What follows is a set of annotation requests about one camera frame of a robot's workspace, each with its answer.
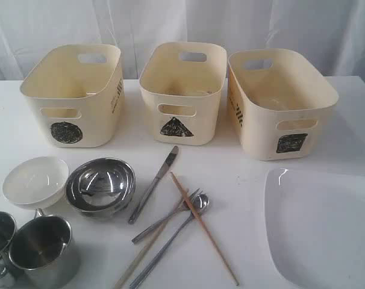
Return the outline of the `stainless steel bowl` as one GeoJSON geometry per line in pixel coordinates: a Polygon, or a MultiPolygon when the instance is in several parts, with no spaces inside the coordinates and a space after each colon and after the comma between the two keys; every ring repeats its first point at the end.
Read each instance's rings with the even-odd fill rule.
{"type": "Polygon", "coordinates": [[[136,190],[133,168],[117,158],[97,158],[77,167],[64,187],[70,206],[87,217],[104,218],[124,210],[136,190]]]}

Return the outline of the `white backdrop curtain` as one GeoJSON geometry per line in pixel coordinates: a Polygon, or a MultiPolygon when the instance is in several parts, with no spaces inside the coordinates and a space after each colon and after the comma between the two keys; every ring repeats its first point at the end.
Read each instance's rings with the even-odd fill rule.
{"type": "Polygon", "coordinates": [[[365,82],[365,1],[0,1],[0,80],[78,43],[117,46],[136,79],[158,45],[179,41],[290,49],[326,76],[365,82]]]}

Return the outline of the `stainless steel mug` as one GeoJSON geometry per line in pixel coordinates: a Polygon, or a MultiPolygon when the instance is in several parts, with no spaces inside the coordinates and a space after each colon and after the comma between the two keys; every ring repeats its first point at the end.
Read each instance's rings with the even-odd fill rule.
{"type": "Polygon", "coordinates": [[[70,223],[41,208],[17,231],[8,256],[37,288],[62,288],[81,263],[70,223]]]}

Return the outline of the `steel table knife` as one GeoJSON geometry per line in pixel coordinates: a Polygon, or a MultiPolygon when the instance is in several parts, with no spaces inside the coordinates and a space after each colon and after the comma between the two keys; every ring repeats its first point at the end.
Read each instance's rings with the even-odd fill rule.
{"type": "Polygon", "coordinates": [[[155,187],[159,183],[159,181],[162,179],[162,177],[168,172],[171,165],[173,164],[176,156],[178,155],[179,148],[178,146],[174,146],[172,150],[169,152],[167,158],[165,159],[164,163],[160,167],[158,173],[156,174],[155,178],[152,180],[148,188],[144,191],[142,194],[138,204],[134,208],[132,214],[130,215],[128,219],[128,223],[130,225],[134,224],[136,220],[138,219],[140,213],[142,212],[143,208],[145,207],[150,195],[154,191],[155,187]]]}

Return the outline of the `cream bin with triangle mark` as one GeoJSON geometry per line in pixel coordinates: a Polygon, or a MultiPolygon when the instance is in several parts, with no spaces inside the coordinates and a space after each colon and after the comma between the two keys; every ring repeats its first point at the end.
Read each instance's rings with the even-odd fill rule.
{"type": "Polygon", "coordinates": [[[212,43],[168,42],[155,48],[139,79],[153,138],[204,145],[214,136],[227,69],[212,43]]]}

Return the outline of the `cream bin with square mark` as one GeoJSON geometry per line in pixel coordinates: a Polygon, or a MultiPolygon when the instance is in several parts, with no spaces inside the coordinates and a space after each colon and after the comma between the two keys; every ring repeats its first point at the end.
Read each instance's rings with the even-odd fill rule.
{"type": "Polygon", "coordinates": [[[228,58],[228,115],[243,150],[258,160],[309,155],[338,99],[296,51],[258,49],[228,58]]]}

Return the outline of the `white ceramic bowl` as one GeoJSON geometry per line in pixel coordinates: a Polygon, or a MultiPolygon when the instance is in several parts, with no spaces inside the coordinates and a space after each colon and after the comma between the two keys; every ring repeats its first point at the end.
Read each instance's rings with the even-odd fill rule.
{"type": "Polygon", "coordinates": [[[9,203],[26,210],[47,208],[64,196],[69,166],[58,157],[37,157],[15,167],[4,179],[9,203]]]}

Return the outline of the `steel spoon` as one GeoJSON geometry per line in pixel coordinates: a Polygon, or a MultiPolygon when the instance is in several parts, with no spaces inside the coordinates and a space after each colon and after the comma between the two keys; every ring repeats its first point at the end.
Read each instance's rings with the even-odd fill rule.
{"type": "MultiPolygon", "coordinates": [[[[193,206],[195,209],[198,209],[198,214],[201,215],[206,211],[209,207],[210,201],[206,194],[201,193],[195,197],[193,201],[193,206]]],[[[170,237],[170,239],[165,243],[165,245],[161,248],[161,250],[156,254],[156,256],[152,259],[152,261],[144,268],[144,270],[132,281],[129,285],[129,288],[139,288],[141,284],[145,281],[145,279],[151,274],[153,269],[157,266],[157,264],[162,260],[164,255],[166,254],[168,248],[173,243],[174,239],[177,238],[178,234],[192,221],[195,217],[193,213],[189,215],[189,217],[185,220],[185,222],[174,232],[174,234],[170,237]]]]}

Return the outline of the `steel fork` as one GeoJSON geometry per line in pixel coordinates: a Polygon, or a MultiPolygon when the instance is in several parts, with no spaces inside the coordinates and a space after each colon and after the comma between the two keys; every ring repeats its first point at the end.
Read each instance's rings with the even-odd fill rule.
{"type": "Polygon", "coordinates": [[[153,223],[151,226],[146,228],[144,231],[142,231],[140,234],[135,236],[131,241],[133,244],[137,244],[140,241],[142,241],[145,237],[147,237],[150,233],[154,232],[156,229],[158,229],[162,224],[166,223],[171,217],[176,215],[177,213],[187,211],[189,210],[188,205],[186,204],[186,201],[182,200],[178,205],[176,209],[173,209],[171,213],[166,215],[165,217],[161,218],[157,222],[153,223]]]}

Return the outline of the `white square plate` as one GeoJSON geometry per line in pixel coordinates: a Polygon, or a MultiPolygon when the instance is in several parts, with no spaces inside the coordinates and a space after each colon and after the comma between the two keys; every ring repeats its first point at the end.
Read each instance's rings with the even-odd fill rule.
{"type": "Polygon", "coordinates": [[[276,168],[264,188],[267,243],[297,288],[365,288],[365,176],[276,168]]]}

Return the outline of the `wooden chopstick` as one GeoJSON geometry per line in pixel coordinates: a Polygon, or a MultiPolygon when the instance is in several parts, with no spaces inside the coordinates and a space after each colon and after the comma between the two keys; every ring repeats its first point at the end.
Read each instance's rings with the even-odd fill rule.
{"type": "Polygon", "coordinates": [[[126,281],[129,279],[129,277],[134,273],[138,265],[141,263],[142,259],[146,256],[150,248],[153,246],[159,235],[163,232],[165,229],[170,217],[167,218],[167,220],[164,220],[161,222],[161,225],[157,227],[156,232],[153,234],[152,238],[148,243],[143,247],[143,249],[137,254],[137,256],[133,259],[131,264],[128,266],[128,268],[125,270],[125,272],[122,274],[120,279],[115,283],[113,286],[114,289],[119,289],[124,286],[126,281]]]}
{"type": "Polygon", "coordinates": [[[188,197],[187,191],[185,189],[183,189],[182,185],[179,183],[179,180],[174,175],[174,173],[171,172],[170,174],[171,174],[172,180],[173,180],[174,184],[176,185],[177,189],[179,190],[182,198],[186,202],[187,206],[190,208],[190,211],[194,215],[195,219],[199,222],[199,224],[200,224],[201,228],[203,229],[203,231],[208,236],[208,238],[211,241],[214,249],[216,250],[219,257],[221,258],[225,268],[227,269],[227,271],[230,273],[231,277],[233,278],[233,281],[234,281],[236,287],[238,287],[240,285],[240,282],[239,282],[238,278],[236,277],[236,274],[232,270],[229,262],[227,261],[225,255],[223,254],[221,248],[219,247],[219,245],[216,242],[215,238],[213,237],[212,233],[208,229],[207,225],[203,221],[201,215],[198,213],[198,210],[193,206],[193,203],[190,201],[190,198],[188,197]]]}

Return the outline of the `cream bin with circle mark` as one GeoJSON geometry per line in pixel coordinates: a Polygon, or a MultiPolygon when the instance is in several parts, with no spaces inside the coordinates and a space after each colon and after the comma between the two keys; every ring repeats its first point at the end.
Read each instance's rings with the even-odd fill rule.
{"type": "Polygon", "coordinates": [[[103,44],[59,46],[31,70],[20,92],[54,146],[104,145],[125,99],[121,51],[103,44]]]}

